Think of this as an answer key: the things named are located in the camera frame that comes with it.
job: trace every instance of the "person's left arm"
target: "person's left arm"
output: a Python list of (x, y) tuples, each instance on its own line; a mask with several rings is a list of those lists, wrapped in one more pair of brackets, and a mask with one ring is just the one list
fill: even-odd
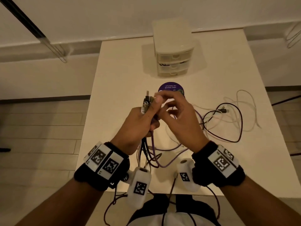
[[(161, 108), (163, 98), (157, 96), (142, 115), (140, 107), (133, 108), (111, 143), (127, 155), (132, 155), (140, 140), (159, 127), (152, 118)], [(26, 215), (16, 226), (84, 226), (99, 202), (103, 191), (74, 178)]]

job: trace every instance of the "black pants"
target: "black pants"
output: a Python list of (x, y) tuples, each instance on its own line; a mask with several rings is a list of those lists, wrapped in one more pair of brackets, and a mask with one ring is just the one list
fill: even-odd
[[(211, 221), (213, 224), (220, 226), (216, 219), (214, 210), (208, 204), (202, 201), (193, 200), (192, 195), (176, 194), (175, 203), (177, 213), (190, 213), (199, 215)], [(140, 217), (166, 213), (168, 206), (169, 201), (166, 194), (154, 194), (152, 200), (145, 202), (141, 209), (138, 209), (136, 212), (134, 212), (128, 224)]]

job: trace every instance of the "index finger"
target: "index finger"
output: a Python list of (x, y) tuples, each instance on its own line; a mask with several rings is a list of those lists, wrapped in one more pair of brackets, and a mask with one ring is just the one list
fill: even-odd
[(176, 102), (187, 102), (184, 96), (179, 91), (171, 91), (171, 90), (162, 90), (155, 93), (155, 96), (160, 95), (166, 101), (167, 99), (174, 98)]

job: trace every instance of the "white plastic device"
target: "white plastic device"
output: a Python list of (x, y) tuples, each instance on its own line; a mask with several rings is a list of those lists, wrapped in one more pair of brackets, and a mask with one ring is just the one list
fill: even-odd
[(151, 173), (145, 168), (136, 167), (134, 171), (128, 171), (127, 174), (127, 180), (123, 181), (130, 185), (127, 191), (127, 203), (136, 209), (141, 209), (151, 183)]
[(185, 74), (195, 47), (189, 23), (176, 17), (153, 21), (152, 26), (158, 75)]
[(190, 192), (197, 192), (200, 185), (194, 183), (192, 178), (192, 169), (194, 168), (194, 161), (192, 159), (183, 159), (177, 164), (178, 173), (184, 183), (185, 188)]

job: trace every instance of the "hand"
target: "hand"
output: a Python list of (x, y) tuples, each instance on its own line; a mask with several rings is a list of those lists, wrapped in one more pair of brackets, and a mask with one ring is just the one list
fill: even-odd
[[(168, 125), (181, 144), (194, 153), (201, 150), (209, 140), (205, 137), (199, 125), (193, 106), (186, 101), (179, 91), (164, 90), (155, 93), (155, 96), (162, 96), (164, 99), (163, 102), (166, 102), (169, 98), (175, 99), (166, 103), (160, 109), (158, 113), (159, 118)], [(168, 110), (171, 107), (176, 107), (177, 109)]]
[(133, 108), (111, 143), (127, 155), (132, 155), (141, 139), (150, 137), (149, 131), (160, 126), (159, 121), (154, 120), (153, 116), (160, 110), (162, 103), (163, 98), (156, 96), (144, 115), (140, 112), (140, 107)]

